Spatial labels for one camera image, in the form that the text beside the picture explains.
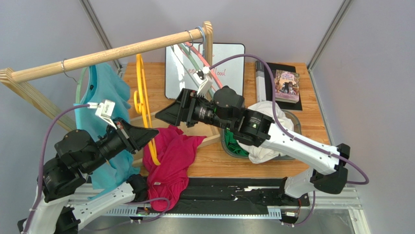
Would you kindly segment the white t shirt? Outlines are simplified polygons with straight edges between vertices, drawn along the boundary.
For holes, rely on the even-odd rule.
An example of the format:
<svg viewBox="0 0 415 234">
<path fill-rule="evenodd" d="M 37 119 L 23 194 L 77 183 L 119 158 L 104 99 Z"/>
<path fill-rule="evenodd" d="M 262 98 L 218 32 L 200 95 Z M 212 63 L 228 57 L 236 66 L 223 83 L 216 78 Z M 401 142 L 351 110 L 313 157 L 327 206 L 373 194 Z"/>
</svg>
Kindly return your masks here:
<svg viewBox="0 0 415 234">
<path fill-rule="evenodd" d="M 257 102 L 251 106 L 248 107 L 248 109 L 250 110 L 254 110 L 254 111 L 258 111 L 262 114 L 274 117 L 274 112 L 272 109 L 272 102 L 271 101 L 261 101 L 261 102 Z M 292 122 L 289 119 L 285 118 L 284 113 L 282 112 L 282 110 L 280 109 L 280 107 L 276 104 L 276 116 L 278 118 L 278 121 L 280 122 L 280 124 L 287 128 L 288 130 L 292 130 Z M 272 149 L 266 149 L 263 147 L 255 147 L 255 146 L 248 146 L 245 144 L 240 143 L 239 141 L 237 141 L 239 143 L 239 145 L 246 150 L 249 153 L 249 157 L 250 157 L 250 161 L 254 164 L 260 164 L 260 163 L 264 163 L 267 162 L 269 160 L 269 158 L 266 155 L 271 155 L 270 158 L 273 158 L 275 156 L 277 156 L 278 154 L 283 155 L 281 152 L 277 152 L 275 150 Z"/>
</svg>

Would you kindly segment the magenta t shirt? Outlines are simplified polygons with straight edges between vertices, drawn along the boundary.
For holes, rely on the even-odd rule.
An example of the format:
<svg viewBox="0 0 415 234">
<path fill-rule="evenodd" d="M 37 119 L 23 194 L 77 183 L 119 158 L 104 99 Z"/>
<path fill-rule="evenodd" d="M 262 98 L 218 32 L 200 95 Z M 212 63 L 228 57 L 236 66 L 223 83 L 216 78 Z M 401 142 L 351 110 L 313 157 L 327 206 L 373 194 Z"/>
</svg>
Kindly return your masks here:
<svg viewBox="0 0 415 234">
<path fill-rule="evenodd" d="M 158 212 L 171 210 L 179 201 L 180 194 L 189 183 L 187 175 L 195 161 L 197 148 L 205 136 L 188 136 L 176 126 L 159 128 L 155 137 L 157 159 L 155 165 L 149 147 L 143 150 L 143 165 L 148 171 L 148 198 L 151 207 Z"/>
</svg>

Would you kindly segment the green t shirt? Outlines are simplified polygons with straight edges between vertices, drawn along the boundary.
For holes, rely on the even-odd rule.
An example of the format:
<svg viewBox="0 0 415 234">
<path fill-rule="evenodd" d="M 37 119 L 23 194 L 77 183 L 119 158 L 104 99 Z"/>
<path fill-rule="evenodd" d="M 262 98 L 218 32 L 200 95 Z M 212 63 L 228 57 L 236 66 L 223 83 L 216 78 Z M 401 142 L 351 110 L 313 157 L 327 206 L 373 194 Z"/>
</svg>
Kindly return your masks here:
<svg viewBox="0 0 415 234">
<path fill-rule="evenodd" d="M 244 150 L 237 140 L 234 139 L 234 134 L 229 131 L 224 131 L 225 147 L 230 151 L 230 154 L 235 157 L 248 157 L 249 153 Z"/>
</svg>

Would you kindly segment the pale green hanger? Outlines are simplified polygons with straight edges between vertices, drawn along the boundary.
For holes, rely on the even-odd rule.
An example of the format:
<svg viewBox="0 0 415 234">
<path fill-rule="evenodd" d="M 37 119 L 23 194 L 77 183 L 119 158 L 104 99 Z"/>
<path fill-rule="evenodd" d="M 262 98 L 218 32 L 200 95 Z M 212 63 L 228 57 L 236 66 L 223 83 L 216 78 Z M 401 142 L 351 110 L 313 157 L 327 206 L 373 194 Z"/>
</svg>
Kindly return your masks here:
<svg viewBox="0 0 415 234">
<path fill-rule="evenodd" d="M 197 72 L 203 68 L 200 60 L 185 43 L 171 47 L 175 62 L 179 91 L 184 88 L 197 90 L 203 82 Z"/>
</svg>

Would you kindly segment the sage green hanger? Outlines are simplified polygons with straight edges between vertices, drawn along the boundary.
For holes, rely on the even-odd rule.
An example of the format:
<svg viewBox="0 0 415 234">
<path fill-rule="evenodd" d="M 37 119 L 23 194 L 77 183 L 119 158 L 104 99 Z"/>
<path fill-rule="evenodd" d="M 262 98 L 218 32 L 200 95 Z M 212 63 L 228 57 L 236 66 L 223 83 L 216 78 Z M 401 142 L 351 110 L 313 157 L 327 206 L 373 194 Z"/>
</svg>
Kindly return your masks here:
<svg viewBox="0 0 415 234">
<path fill-rule="evenodd" d="M 66 60 L 66 58 L 64 58 L 61 61 L 62 72 L 66 77 L 71 78 L 73 81 L 76 82 L 75 104 L 80 104 L 80 101 L 81 101 L 81 88 L 82 88 L 82 84 L 83 84 L 84 78 L 86 76 L 86 72 L 88 70 L 88 67 L 82 68 L 79 79 L 75 79 L 74 77 L 71 77 L 66 73 L 66 68 L 65 68 L 65 65 L 64 65 L 65 60 Z"/>
</svg>

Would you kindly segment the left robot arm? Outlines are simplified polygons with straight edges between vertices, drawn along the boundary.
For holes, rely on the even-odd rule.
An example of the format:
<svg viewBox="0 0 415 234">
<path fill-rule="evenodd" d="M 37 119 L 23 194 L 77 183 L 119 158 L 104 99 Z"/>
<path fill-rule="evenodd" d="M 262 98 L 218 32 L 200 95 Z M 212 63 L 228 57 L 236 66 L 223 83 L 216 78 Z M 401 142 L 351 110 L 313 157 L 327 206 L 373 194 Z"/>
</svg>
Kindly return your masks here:
<svg viewBox="0 0 415 234">
<path fill-rule="evenodd" d="M 136 153 L 143 149 L 158 130 L 132 126 L 115 119 L 98 141 L 85 130 L 73 130 L 55 144 L 56 156 L 42 169 L 41 194 L 28 218 L 18 222 L 22 234 L 76 234 L 96 218 L 119 205 L 147 197 L 147 186 L 141 175 L 131 175 L 108 193 L 79 205 L 70 205 L 70 196 L 84 185 L 86 177 L 122 151 Z"/>
</svg>

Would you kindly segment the light blue wire hanger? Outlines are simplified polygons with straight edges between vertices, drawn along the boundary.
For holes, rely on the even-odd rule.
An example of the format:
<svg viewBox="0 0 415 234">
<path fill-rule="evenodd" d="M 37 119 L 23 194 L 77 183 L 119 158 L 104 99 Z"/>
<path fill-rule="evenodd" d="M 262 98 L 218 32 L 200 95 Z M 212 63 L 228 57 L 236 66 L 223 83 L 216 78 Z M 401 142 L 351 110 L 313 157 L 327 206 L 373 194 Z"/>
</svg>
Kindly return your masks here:
<svg viewBox="0 0 415 234">
<path fill-rule="evenodd" d="M 210 68 L 210 64 L 208 63 L 208 61 L 204 57 L 204 55 L 205 55 L 205 49 L 203 49 L 202 52 L 200 53 L 199 50 L 194 47 L 194 39 L 192 37 L 192 34 L 188 30 L 186 30 L 186 32 L 189 33 L 190 38 L 191 38 L 191 42 L 185 42 L 185 44 L 191 48 L 192 52 L 197 56 L 196 57 L 197 60 L 200 60 L 201 61 L 200 64 L 202 64 L 203 67 L 207 66 L 207 67 Z M 216 84 L 218 84 L 219 87 L 221 88 L 222 87 L 221 82 L 219 81 L 219 79 L 217 78 L 217 76 L 214 74 L 213 70 L 210 69 L 210 71 L 211 71 L 211 76 L 212 76 L 213 81 L 216 82 Z M 208 92 L 209 93 L 209 96 L 211 98 L 213 97 L 215 91 L 216 91 L 216 89 L 214 88 L 214 86 L 212 84 L 211 89 Z"/>
</svg>

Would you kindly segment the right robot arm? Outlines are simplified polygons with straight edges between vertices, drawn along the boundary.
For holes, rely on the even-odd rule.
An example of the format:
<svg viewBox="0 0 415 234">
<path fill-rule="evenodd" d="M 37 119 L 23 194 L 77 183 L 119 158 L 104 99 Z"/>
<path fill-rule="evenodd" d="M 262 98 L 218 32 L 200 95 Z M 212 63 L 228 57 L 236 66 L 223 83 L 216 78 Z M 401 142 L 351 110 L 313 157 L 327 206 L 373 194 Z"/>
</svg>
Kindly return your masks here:
<svg viewBox="0 0 415 234">
<path fill-rule="evenodd" d="M 320 144 L 284 128 L 273 117 L 245 107 L 245 99 L 228 86 L 217 90 L 212 100 L 191 89 L 183 89 L 177 99 L 155 114 L 170 125 L 182 122 L 192 127 L 201 122 L 233 133 L 242 144 L 263 147 L 288 155 L 309 166 L 306 171 L 282 180 L 280 195 L 299 198 L 318 190 L 340 194 L 348 170 L 341 148 Z"/>
</svg>

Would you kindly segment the yellow plastic hanger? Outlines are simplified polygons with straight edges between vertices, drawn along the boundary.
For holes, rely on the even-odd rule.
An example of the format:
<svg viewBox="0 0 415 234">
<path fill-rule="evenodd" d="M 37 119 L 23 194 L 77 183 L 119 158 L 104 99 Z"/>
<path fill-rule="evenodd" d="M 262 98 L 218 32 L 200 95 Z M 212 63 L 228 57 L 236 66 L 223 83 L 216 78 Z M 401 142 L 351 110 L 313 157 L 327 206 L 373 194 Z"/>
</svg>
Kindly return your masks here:
<svg viewBox="0 0 415 234">
<path fill-rule="evenodd" d="M 136 55 L 137 90 L 134 92 L 134 108 L 141 115 L 145 128 L 153 128 L 149 97 L 146 84 L 144 62 L 141 54 Z"/>
</svg>

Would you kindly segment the light blue t shirt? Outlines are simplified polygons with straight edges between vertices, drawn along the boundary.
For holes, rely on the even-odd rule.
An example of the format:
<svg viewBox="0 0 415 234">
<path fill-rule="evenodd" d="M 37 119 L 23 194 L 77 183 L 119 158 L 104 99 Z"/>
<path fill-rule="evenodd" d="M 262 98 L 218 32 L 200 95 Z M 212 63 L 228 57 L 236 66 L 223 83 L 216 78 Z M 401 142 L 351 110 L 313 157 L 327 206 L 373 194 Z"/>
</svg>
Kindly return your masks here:
<svg viewBox="0 0 415 234">
<path fill-rule="evenodd" d="M 115 103 L 112 117 L 121 117 L 130 123 L 129 85 L 106 63 L 90 66 L 88 89 L 79 104 L 101 103 L 106 99 Z M 99 136 L 105 135 L 108 126 L 105 121 L 95 116 L 95 110 L 88 108 L 76 109 L 75 121 L 77 128 L 87 131 L 94 141 L 98 141 Z M 140 170 L 134 168 L 132 162 L 132 154 L 124 150 L 110 159 L 109 163 L 105 162 L 96 169 L 91 175 L 92 186 L 94 190 L 102 191 L 89 199 L 96 199 L 112 191 L 129 176 L 138 174 Z"/>
</svg>

